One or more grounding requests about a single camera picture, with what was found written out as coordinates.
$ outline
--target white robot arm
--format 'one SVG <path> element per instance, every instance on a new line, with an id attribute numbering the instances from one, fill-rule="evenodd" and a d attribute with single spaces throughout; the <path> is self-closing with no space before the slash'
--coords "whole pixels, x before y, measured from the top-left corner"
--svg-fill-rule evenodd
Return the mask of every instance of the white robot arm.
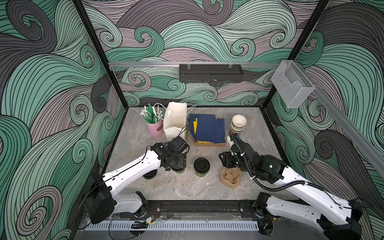
<path id="1" fill-rule="evenodd" d="M 310 225 L 324 232 L 330 239 L 360 238 L 361 226 L 358 220 L 361 211 L 358 208 L 361 205 L 357 201 L 347 201 L 325 192 L 283 161 L 270 155 L 259 156 L 249 144 L 239 138 L 235 141 L 231 152 L 219 155 L 223 166 L 246 170 L 252 176 L 251 179 L 265 190 L 277 192 L 286 189 L 306 203 L 282 200 L 261 192 L 254 204 L 259 216 L 286 217 Z M 172 167 L 185 168 L 185 154 L 182 152 L 186 148 L 189 149 L 188 144 L 180 137 L 167 146 L 156 143 L 146 154 L 119 169 L 105 173 L 102 177 L 91 175 L 83 188 L 85 193 L 99 188 L 93 194 L 88 194 L 84 201 L 91 222 L 98 223 L 111 213 L 130 212 L 142 216 L 146 210 L 146 206 L 143 207 L 146 202 L 144 196 L 140 192 L 120 194 L 120 191 L 141 176 L 145 177 L 148 173 L 154 176 L 161 166 L 166 170 Z M 263 186 L 256 178 L 267 180 L 277 188 Z"/>

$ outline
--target pink pencil holder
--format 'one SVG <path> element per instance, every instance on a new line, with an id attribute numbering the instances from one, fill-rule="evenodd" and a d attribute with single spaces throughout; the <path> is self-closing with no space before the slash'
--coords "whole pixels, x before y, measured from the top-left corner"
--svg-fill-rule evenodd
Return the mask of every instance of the pink pencil holder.
<path id="1" fill-rule="evenodd" d="M 163 120 L 161 119 L 157 123 L 147 123 L 147 127 L 151 137 L 160 137 L 164 133 Z"/>

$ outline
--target wire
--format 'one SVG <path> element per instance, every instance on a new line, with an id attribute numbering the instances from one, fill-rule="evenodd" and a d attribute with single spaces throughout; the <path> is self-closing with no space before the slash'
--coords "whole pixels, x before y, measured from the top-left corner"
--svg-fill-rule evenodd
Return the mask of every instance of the wire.
<path id="1" fill-rule="evenodd" d="M 270 223 L 270 222 L 272 222 L 272 221 L 273 221 L 273 219 L 272 219 L 272 220 L 269 220 L 269 221 L 267 221 L 267 222 L 265 222 L 265 223 L 262 223 L 262 224 L 259 225 L 259 227 L 261 227 L 261 226 L 263 226 L 263 225 L 265 225 L 265 224 L 267 224 L 267 223 Z"/>
<path id="2" fill-rule="evenodd" d="M 189 123 L 187 123 L 186 125 L 184 125 L 184 127 L 180 130 L 178 136 L 180 136 L 180 134 L 182 134 L 189 126 Z"/>
<path id="3" fill-rule="evenodd" d="M 331 197 L 331 195 L 327 192 L 327 191 L 324 191 L 329 197 L 330 199 L 332 199 L 332 201 L 336 204 L 336 205 L 339 205 L 340 207 L 342 208 L 345 208 L 345 209 L 367 209 L 367 208 L 371 208 L 371 206 L 364 206 L 364 207 L 344 207 L 344 206 L 341 206 L 339 203 L 337 203 L 333 197 Z"/>
<path id="4" fill-rule="evenodd" d="M 139 235 L 137 235 L 137 236 L 133 236 L 133 237 L 126 238 L 126 239 L 116 239 L 116 238 L 113 238 L 113 237 L 111 236 L 111 224 L 112 224 L 112 221 L 113 221 L 113 220 L 114 220 L 114 219 L 112 219 L 111 222 L 110 222 L 109 225 L 108 225 L 108 234 L 109 234 L 109 237 L 110 237 L 112 240 L 130 240 L 130 239 L 133 239 L 133 238 L 135 238 L 135 237 L 140 237 L 140 234 L 139 234 Z"/>
<path id="5" fill-rule="evenodd" d="M 148 228 L 149 224 L 146 221 L 140 222 L 140 221 L 135 221 L 134 224 L 131 225 L 132 229 L 144 229 Z"/>
<path id="6" fill-rule="evenodd" d="M 88 227 L 89 225 L 91 224 L 91 222 L 89 222 L 85 227 L 82 227 L 82 228 L 79 228 L 79 227 L 77 227 L 77 230 L 84 230 L 86 227 Z"/>
<path id="7" fill-rule="evenodd" d="M 190 147 L 189 147 L 189 145 L 188 145 L 188 150 L 187 150 L 185 153 L 183 153 L 183 154 L 187 154 L 187 153 L 189 152 L 189 148 L 190 148 Z"/>
<path id="8" fill-rule="evenodd" d="M 153 213 L 155 213 L 155 218 L 156 218 L 157 217 L 157 213 L 155 212 L 155 210 L 153 210 L 153 209 L 150 209 L 150 210 L 152 210 Z"/>
<path id="9" fill-rule="evenodd" d="M 139 164 L 139 163 L 145 158 L 145 156 L 147 155 L 147 149 L 148 149 L 148 147 L 150 147 L 150 146 L 147 146 L 147 147 L 146 147 L 145 154 L 144 154 L 143 158 L 142 158 L 139 162 L 137 162 L 136 164 L 134 164 L 134 165 L 132 165 L 132 166 L 130 166 L 130 167 L 124 169 L 123 171 L 121 171 L 121 172 L 119 172 L 119 173 L 117 173 L 117 174 L 114 175 L 113 177 L 110 177 L 109 179 L 107 179 L 107 180 L 105 180 L 105 181 L 103 180 L 103 181 L 100 182 L 98 185 L 96 185 L 94 188 L 92 188 L 92 189 L 89 191 L 89 193 L 88 193 L 88 194 L 83 198 L 83 200 L 81 201 L 81 203 L 80 203 L 80 205 L 79 205 L 79 207 L 78 207 L 78 209 L 77 209 L 77 212 L 80 211 L 80 207 L 83 205 L 85 199 L 88 197 L 88 195 L 89 195 L 93 190 L 95 190 L 95 189 L 96 189 L 97 187 L 99 187 L 101 184 L 103 184 L 103 183 L 105 183 L 105 182 L 107 182 L 107 181 L 109 181 L 109 180 L 115 178 L 115 177 L 118 176 L 119 174 L 121 174 L 121 173 L 127 171 L 128 169 L 130 169 L 130 168 L 136 166 L 137 164 Z M 83 229 L 85 229 L 86 227 L 88 227 L 88 225 L 86 225 L 84 228 L 79 228 L 79 227 L 77 227 L 77 229 L 78 229 L 78 230 L 83 230 Z"/>
<path id="10" fill-rule="evenodd" d="M 246 168 L 247 168 L 247 171 L 248 171 L 249 175 L 252 177 L 252 179 L 254 180 L 254 182 L 256 182 L 256 184 L 259 185 L 259 187 L 261 187 L 262 189 L 267 190 L 267 191 L 270 191 L 270 192 L 279 192 L 279 191 L 282 191 L 282 190 L 284 190 L 284 189 L 287 189 L 287 188 L 292 187 L 292 186 L 297 185 L 297 184 L 306 184 L 306 185 L 308 185 L 308 186 L 314 187 L 314 188 L 316 188 L 316 189 L 319 189 L 319 190 L 325 192 L 325 193 L 332 199 L 332 201 L 333 201 L 336 205 L 342 207 L 339 203 L 337 203 L 337 202 L 331 197 L 331 195 L 329 195 L 329 193 L 325 190 L 325 188 L 323 188 L 322 186 L 316 185 L 316 184 L 314 184 L 314 183 L 312 183 L 312 182 L 306 182 L 306 181 L 303 181 L 303 180 L 297 180 L 297 181 L 289 182 L 289 183 L 287 183 L 287 184 L 285 184 L 285 185 L 283 185 L 283 186 L 277 187 L 277 188 L 269 188 L 269 187 L 264 186 L 262 183 L 260 183 L 260 182 L 253 176 L 253 174 L 252 174 L 252 172 L 251 172 L 251 170 L 250 170 L 250 167 L 249 167 L 248 160 L 247 160 L 245 154 L 243 154 L 244 152 L 243 152 L 243 150 L 240 148 L 240 146 L 239 146 L 239 144 L 238 144 L 238 142 L 237 142 L 237 140 L 236 140 L 235 135 L 234 135 L 233 133 L 229 132 L 229 136 L 230 136 L 231 140 L 235 143 L 235 145 L 237 146 L 237 148 L 239 149 L 239 151 L 240 151 L 240 155 L 242 155 L 242 157 L 243 157 L 243 160 L 244 160 L 244 163 L 245 163 L 245 166 L 246 166 Z M 343 206 L 343 208 L 346 208 L 346 209 L 364 209 L 364 208 L 368 208 L 368 207 L 354 208 L 354 207 L 344 207 L 344 206 Z"/>

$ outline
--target aluminum rail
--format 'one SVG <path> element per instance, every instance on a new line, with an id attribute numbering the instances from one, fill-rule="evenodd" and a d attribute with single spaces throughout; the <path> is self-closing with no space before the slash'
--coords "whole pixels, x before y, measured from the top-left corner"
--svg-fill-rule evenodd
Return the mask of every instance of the aluminum rail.
<path id="1" fill-rule="evenodd" d="M 295 66 L 294 71 L 304 84 L 311 84 L 311 77 L 303 68 Z M 349 136 L 353 145 L 356 146 L 361 154 L 367 158 L 369 163 L 384 178 L 384 157 L 375 148 L 367 137 L 351 122 L 351 120 L 334 104 L 320 86 L 314 86 L 312 94 L 321 102 L 327 112 L 339 124 L 344 132 Z"/>
<path id="2" fill-rule="evenodd" d="M 158 62 L 158 61 L 112 61 L 110 68 L 178 68 L 180 64 L 240 64 L 242 68 L 277 68 L 280 63 L 264 62 Z"/>

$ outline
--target stacked paper cups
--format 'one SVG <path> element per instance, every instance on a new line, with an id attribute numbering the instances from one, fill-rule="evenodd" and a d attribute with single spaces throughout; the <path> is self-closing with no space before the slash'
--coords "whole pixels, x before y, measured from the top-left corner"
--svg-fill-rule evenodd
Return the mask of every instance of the stacked paper cups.
<path id="1" fill-rule="evenodd" d="M 231 122 L 231 132 L 241 133 L 247 123 L 247 119 L 243 115 L 235 115 Z"/>

